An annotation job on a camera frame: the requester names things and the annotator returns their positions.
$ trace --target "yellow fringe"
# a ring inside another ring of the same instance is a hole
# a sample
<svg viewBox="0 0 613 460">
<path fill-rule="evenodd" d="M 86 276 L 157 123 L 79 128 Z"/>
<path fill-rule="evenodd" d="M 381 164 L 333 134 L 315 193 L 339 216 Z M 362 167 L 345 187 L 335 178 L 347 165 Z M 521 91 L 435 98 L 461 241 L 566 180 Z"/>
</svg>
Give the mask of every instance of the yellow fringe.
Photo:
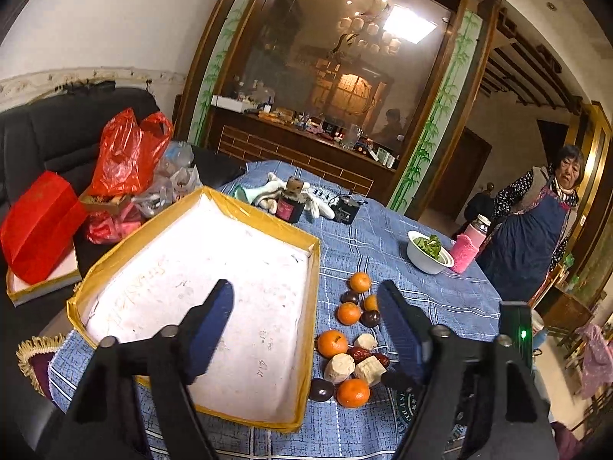
<svg viewBox="0 0 613 460">
<path fill-rule="evenodd" d="M 32 340 L 28 339 L 19 344 L 19 347 L 15 352 L 21 373 L 26 377 L 30 377 L 32 386 L 42 396 L 45 396 L 45 393 L 43 393 L 41 384 L 36 378 L 34 367 L 30 364 L 30 358 L 35 355 L 42 355 L 44 353 L 54 353 L 63 343 L 64 336 L 62 334 L 56 335 L 55 337 L 33 336 Z"/>
</svg>

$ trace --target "bowl of greens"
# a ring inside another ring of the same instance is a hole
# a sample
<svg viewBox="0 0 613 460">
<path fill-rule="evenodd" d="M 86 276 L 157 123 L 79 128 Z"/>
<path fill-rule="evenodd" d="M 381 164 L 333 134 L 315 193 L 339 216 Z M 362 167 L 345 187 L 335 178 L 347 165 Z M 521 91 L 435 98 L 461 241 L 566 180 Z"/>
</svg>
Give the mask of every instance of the bowl of greens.
<svg viewBox="0 0 613 460">
<path fill-rule="evenodd" d="M 437 274 L 454 265 L 454 258 L 445 250 L 438 236 L 409 232 L 406 254 L 411 262 L 424 273 Z"/>
</svg>

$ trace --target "sofa backrest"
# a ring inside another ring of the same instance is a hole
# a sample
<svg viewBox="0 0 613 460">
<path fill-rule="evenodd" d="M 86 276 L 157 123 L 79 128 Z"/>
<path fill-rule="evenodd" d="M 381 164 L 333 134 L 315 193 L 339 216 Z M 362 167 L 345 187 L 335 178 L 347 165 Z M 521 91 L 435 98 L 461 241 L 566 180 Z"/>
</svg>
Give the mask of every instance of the sofa backrest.
<svg viewBox="0 0 613 460">
<path fill-rule="evenodd" d="M 57 95 L 0 113 L 0 223 L 43 171 L 65 178 L 79 195 L 91 182 L 105 124 L 128 107 L 140 122 L 159 109 L 140 88 Z"/>
</svg>

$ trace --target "orange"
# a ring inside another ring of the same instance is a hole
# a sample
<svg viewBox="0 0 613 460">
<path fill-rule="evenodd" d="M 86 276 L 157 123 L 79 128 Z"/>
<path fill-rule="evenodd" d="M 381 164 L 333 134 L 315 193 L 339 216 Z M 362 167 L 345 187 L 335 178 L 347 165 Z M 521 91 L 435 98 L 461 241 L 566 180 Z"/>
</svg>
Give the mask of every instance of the orange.
<svg viewBox="0 0 613 460">
<path fill-rule="evenodd" d="M 370 289 L 370 277 L 363 271 L 358 271 L 351 275 L 349 279 L 349 287 L 355 292 L 362 294 Z"/>
<path fill-rule="evenodd" d="M 346 337 L 338 330 L 327 330 L 317 338 L 317 350 L 324 358 L 346 353 L 348 349 Z"/>
<path fill-rule="evenodd" d="M 370 398 L 370 389 L 366 382 L 358 378 L 350 378 L 339 385 L 336 390 L 336 401 L 345 408 L 359 408 Z"/>
<path fill-rule="evenodd" d="M 362 316 L 362 310 L 352 302 L 344 302 L 336 309 L 336 317 L 343 325 L 353 325 Z"/>
<path fill-rule="evenodd" d="M 379 305 L 377 304 L 377 296 L 374 294 L 370 294 L 369 297 L 364 299 L 364 309 L 367 312 L 371 312 L 373 310 L 379 310 Z"/>
</svg>

